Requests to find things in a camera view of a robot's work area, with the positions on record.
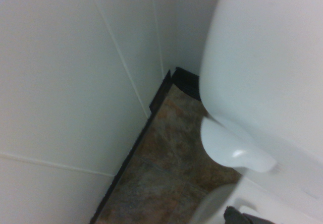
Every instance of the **wall tile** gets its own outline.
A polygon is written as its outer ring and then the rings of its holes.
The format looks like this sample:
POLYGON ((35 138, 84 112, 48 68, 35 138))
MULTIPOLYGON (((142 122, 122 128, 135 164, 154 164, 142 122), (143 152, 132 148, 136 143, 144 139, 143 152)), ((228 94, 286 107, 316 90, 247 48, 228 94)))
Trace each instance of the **wall tile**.
POLYGON ((88 224, 112 177, 0 158, 2 224, 88 224))
POLYGON ((178 65, 197 75, 217 1, 177 0, 178 65))
POLYGON ((177 66, 176 58, 176 0, 154 0, 164 74, 169 69, 174 72, 177 66))
POLYGON ((147 115, 162 82, 152 0, 96 0, 110 25, 147 115))
POLYGON ((0 151, 115 174, 146 117, 94 1, 1 0, 0 16, 0 151))

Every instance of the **toilet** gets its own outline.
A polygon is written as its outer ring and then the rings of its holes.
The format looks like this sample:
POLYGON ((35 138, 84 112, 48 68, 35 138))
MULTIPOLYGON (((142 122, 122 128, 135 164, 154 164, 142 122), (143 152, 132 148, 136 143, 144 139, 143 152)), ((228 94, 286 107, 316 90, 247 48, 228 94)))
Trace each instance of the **toilet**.
POLYGON ((243 177, 191 224, 234 206, 276 224, 323 223, 323 0, 219 0, 200 95, 207 154, 243 177))

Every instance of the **floor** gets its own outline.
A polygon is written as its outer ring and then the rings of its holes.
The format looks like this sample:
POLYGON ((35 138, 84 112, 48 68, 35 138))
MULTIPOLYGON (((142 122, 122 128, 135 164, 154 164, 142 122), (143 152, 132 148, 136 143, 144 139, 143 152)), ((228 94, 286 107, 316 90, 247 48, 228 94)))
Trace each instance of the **floor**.
POLYGON ((188 223, 213 189, 240 174, 203 149, 202 103, 173 85, 96 224, 188 223))

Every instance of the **black baseboard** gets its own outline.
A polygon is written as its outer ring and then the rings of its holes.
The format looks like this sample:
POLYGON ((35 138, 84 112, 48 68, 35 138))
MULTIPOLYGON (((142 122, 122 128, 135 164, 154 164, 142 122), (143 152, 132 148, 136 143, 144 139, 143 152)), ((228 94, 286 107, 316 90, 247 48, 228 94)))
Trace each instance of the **black baseboard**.
POLYGON ((140 135, 138 136, 135 144, 133 145, 131 151, 129 152, 128 156, 124 160, 121 168, 119 169, 118 173, 114 177, 109 189, 107 190, 107 193, 103 197, 100 205, 98 206, 94 216, 92 217, 90 224, 95 224, 97 221, 100 213, 102 212, 107 200, 112 194, 112 191, 116 187, 118 181, 120 180, 123 172, 126 170, 128 163, 130 162, 130 159, 134 155, 139 143, 145 136, 152 120, 154 119, 155 115, 157 114, 160 106, 162 105, 165 97, 167 96, 168 91, 170 90, 172 84, 174 83, 180 90, 182 90, 184 93, 190 95, 194 99, 197 99, 201 101, 199 90, 198 90, 198 79, 199 77, 195 74, 192 74, 182 68, 176 68, 173 76, 171 77, 171 72, 168 71, 167 75, 165 76, 159 90, 157 91, 154 99, 152 100, 151 104, 149 105, 149 108, 151 110, 151 115, 145 125, 145 127, 142 129, 140 135))
POLYGON ((173 83, 184 93, 188 94, 194 99, 201 101, 198 80, 199 77, 182 68, 176 68, 173 74, 173 83))
POLYGON ((166 98, 166 95, 170 90, 172 84, 173 84, 173 81, 172 81, 171 71, 169 70, 163 82, 161 83, 161 86, 159 87, 155 97, 153 98, 153 100, 149 105, 151 114, 154 114, 156 113, 156 111, 158 111, 159 107, 162 105, 164 99, 166 98))
POLYGON ((122 163, 121 168, 119 169, 118 173, 115 175, 109 189, 107 190, 107 193, 105 194, 105 196, 103 197, 103 199, 101 200, 100 205, 98 206, 94 216, 92 217, 90 224, 95 224, 95 222, 97 221, 100 213, 102 212, 107 200, 109 199, 109 197, 112 194, 112 191, 114 190, 114 188, 117 186, 118 181, 120 180, 123 172, 126 170, 128 163, 130 162, 130 159, 132 158, 133 154, 135 153, 139 143, 141 142, 141 140, 143 139, 144 135, 146 134, 152 120, 154 119, 155 115, 157 114, 160 106, 162 105, 165 97, 167 96, 168 91, 170 90, 171 86, 172 86, 172 78, 171 78, 171 71, 168 71, 167 75, 165 76, 163 82, 161 83, 161 86, 159 88, 159 90, 157 91, 154 99, 152 100, 151 104, 149 105, 149 108, 151 110, 151 115, 145 125, 145 127, 142 129, 140 135, 138 136, 135 144, 133 145, 131 151, 129 152, 128 156, 126 157, 126 159, 124 160, 124 162, 122 163))

